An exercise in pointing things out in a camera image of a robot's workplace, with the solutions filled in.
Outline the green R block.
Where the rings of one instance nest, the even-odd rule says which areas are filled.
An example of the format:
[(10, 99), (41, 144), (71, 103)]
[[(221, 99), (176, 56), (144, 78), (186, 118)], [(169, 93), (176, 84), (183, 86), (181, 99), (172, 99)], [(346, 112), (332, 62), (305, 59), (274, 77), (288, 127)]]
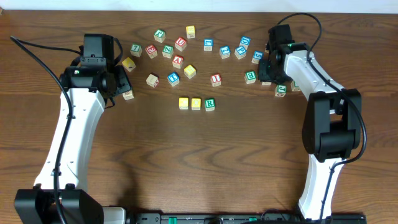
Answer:
[(215, 110), (215, 99), (209, 98), (205, 100), (205, 110), (206, 111), (214, 111)]

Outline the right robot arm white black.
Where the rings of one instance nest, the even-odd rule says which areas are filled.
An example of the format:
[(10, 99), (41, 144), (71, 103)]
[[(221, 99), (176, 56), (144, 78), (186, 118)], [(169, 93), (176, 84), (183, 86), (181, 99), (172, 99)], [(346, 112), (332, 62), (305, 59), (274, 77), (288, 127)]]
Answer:
[(352, 150), (366, 146), (361, 94), (335, 82), (305, 43), (268, 42), (266, 51), (268, 58), (259, 62), (259, 80), (278, 84), (278, 93), (292, 80), (307, 99), (302, 141), (309, 164), (298, 209), (306, 221), (325, 221), (331, 217), (343, 166), (358, 159), (350, 157)]

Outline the yellow C block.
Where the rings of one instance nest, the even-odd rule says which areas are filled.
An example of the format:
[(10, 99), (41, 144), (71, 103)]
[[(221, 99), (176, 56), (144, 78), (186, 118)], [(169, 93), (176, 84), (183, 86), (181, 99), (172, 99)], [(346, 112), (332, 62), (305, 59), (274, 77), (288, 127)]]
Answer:
[(188, 97), (180, 97), (178, 99), (178, 106), (180, 110), (189, 109), (189, 98)]

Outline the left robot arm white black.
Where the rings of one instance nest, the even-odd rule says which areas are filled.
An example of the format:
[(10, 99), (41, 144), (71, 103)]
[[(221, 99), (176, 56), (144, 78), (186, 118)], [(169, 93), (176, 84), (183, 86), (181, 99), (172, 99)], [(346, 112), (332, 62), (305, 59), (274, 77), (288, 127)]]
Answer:
[(127, 223), (122, 207), (104, 207), (87, 192), (93, 138), (107, 100), (132, 90), (123, 67), (76, 67), (59, 78), (60, 115), (45, 164), (32, 189), (16, 193), (23, 223)]

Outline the yellow O block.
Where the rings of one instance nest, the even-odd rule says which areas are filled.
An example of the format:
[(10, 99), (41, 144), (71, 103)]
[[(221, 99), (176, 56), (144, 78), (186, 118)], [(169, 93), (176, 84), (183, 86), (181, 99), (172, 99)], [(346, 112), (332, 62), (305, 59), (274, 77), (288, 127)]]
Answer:
[(192, 98), (191, 107), (192, 110), (201, 110), (201, 98)]

